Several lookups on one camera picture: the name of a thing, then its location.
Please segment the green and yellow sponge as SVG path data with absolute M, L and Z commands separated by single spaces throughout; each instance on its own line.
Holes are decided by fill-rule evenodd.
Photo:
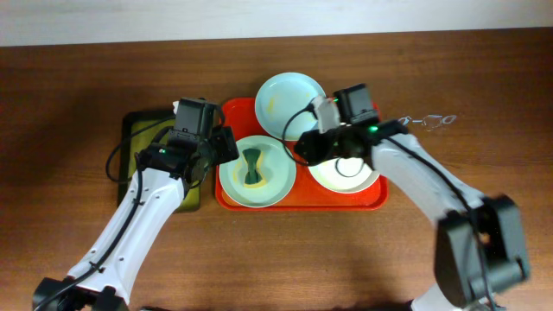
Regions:
M 265 179 L 261 172 L 260 163 L 262 160 L 262 151 L 260 149 L 245 149 L 243 157 L 246 164 L 246 173 L 244 184 L 246 187 L 261 187 Z

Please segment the light blue plate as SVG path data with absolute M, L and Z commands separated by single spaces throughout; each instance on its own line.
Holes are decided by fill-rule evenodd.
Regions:
M 313 98 L 326 93 L 314 79 L 303 73 L 279 73 L 265 81 L 255 98 L 255 114 L 262 128 L 271 136 L 286 141 L 297 141 L 305 131 L 316 126 L 315 117 L 308 112 L 285 124 Z

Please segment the light green plate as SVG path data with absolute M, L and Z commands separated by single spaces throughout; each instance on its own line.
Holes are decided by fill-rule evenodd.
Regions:
M 286 155 L 286 149 L 270 136 L 248 136 L 237 141 L 239 158 L 219 165 L 219 182 L 224 192 L 236 203 L 262 208 L 273 206 L 291 191 L 296 180 L 296 165 Z M 261 187 L 246 187 L 247 171 L 243 151 L 260 149 L 261 172 L 265 183 Z

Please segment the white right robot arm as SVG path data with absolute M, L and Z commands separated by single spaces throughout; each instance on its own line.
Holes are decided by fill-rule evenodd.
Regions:
M 527 281 L 531 266 L 516 203 L 490 197 L 447 171 L 396 119 L 383 122 L 359 84 L 316 96 L 316 121 L 294 152 L 302 166 L 359 158 L 394 183 L 435 225 L 435 285 L 389 310 L 498 310 L 494 296 Z

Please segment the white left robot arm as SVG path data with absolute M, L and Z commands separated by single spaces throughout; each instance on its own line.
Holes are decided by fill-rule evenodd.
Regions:
M 203 98 L 174 104 L 165 125 L 135 154 L 127 192 L 92 248 L 58 281 L 44 278 L 34 310 L 126 310 L 143 260 L 159 231 L 210 169 L 238 159 L 232 129 L 220 106 Z

